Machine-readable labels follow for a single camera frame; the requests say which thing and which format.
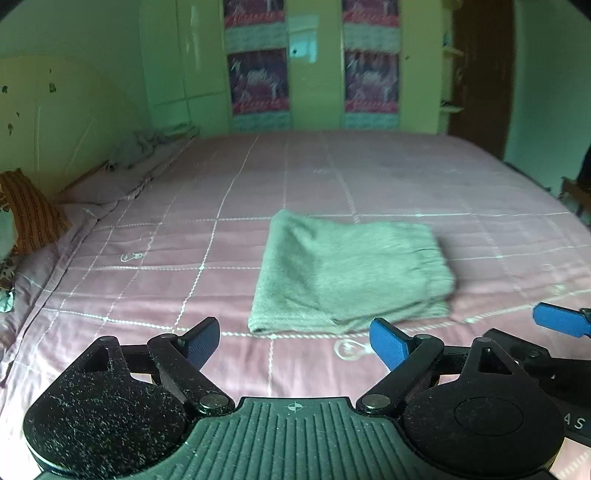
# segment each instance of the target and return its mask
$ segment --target metal screw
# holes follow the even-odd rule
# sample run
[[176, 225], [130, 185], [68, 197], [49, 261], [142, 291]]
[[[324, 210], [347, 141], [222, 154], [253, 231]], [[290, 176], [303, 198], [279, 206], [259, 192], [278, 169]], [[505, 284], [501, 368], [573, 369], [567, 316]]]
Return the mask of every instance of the metal screw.
[[364, 396], [361, 399], [361, 403], [368, 410], [379, 410], [380, 408], [385, 408], [390, 405], [390, 399], [386, 395], [374, 393]]
[[219, 393], [210, 393], [199, 400], [199, 403], [203, 408], [208, 410], [217, 410], [219, 408], [224, 408], [230, 403], [230, 401], [224, 395], [220, 395]]

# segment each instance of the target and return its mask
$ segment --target green wall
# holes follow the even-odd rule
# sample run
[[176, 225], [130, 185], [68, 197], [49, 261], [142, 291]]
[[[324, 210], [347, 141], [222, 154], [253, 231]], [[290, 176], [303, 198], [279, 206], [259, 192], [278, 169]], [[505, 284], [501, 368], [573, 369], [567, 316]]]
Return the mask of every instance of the green wall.
[[[295, 129], [343, 126], [344, 79], [340, 0], [286, 0], [292, 44], [316, 39], [317, 58], [290, 58]], [[140, 30], [152, 122], [188, 119], [203, 136], [232, 130], [219, 0], [143, 0]], [[443, 44], [441, 0], [401, 0], [400, 128], [436, 133]]]
[[81, 61], [0, 58], [0, 85], [7, 87], [0, 93], [0, 172], [21, 168], [45, 194], [104, 163], [122, 137], [145, 126], [133, 101]]
[[0, 57], [82, 61], [119, 87], [148, 118], [139, 40], [141, 0], [26, 0], [0, 23]]
[[516, 0], [515, 29], [505, 161], [557, 195], [591, 142], [591, 22], [567, 0]]
[[140, 30], [152, 122], [189, 119], [204, 137], [230, 131], [218, 0], [144, 0]]
[[443, 75], [441, 0], [401, 0], [400, 130], [434, 134]]

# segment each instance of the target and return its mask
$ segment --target bed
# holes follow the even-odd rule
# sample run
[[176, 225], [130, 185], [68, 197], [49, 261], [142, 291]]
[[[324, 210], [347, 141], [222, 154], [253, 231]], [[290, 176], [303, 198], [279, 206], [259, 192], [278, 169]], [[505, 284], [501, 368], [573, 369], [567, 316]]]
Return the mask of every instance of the bed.
[[[591, 305], [589, 232], [547, 192], [470, 143], [351, 131], [182, 140], [153, 177], [117, 202], [70, 205], [81, 227], [56, 254], [59, 267], [43, 276], [28, 262], [20, 271], [19, 281], [36, 290], [0, 362], [3, 480], [38, 474], [22, 417], [102, 335], [144, 343], [215, 316], [222, 339], [203, 371], [236, 401], [355, 400], [383, 377], [365, 332], [249, 333], [269, 221], [285, 207], [345, 223], [432, 227], [457, 289], [448, 319], [399, 324], [410, 335], [470, 345], [495, 327], [553, 356], [591, 359], [584, 339], [531, 320], [538, 301]], [[588, 449], [567, 440], [553, 472], [587, 480], [590, 463]]]

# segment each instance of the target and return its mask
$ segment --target folded towel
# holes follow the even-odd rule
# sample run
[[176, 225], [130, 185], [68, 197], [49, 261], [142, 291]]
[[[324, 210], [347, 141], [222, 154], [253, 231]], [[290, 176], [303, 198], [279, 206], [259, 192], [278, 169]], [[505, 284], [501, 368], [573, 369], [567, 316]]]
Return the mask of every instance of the folded towel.
[[346, 333], [374, 317], [445, 317], [454, 277], [427, 225], [345, 225], [279, 211], [271, 220], [248, 327]]

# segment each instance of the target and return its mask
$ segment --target floral pillow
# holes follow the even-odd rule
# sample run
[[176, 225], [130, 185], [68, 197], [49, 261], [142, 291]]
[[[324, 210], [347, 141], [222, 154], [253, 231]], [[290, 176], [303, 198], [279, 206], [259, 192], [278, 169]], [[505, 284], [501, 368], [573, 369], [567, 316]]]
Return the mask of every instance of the floral pillow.
[[14, 304], [12, 282], [18, 263], [17, 238], [14, 215], [0, 186], [0, 312], [10, 312]]
[[14, 306], [14, 275], [21, 257], [56, 242], [71, 227], [18, 169], [0, 173], [0, 312]]

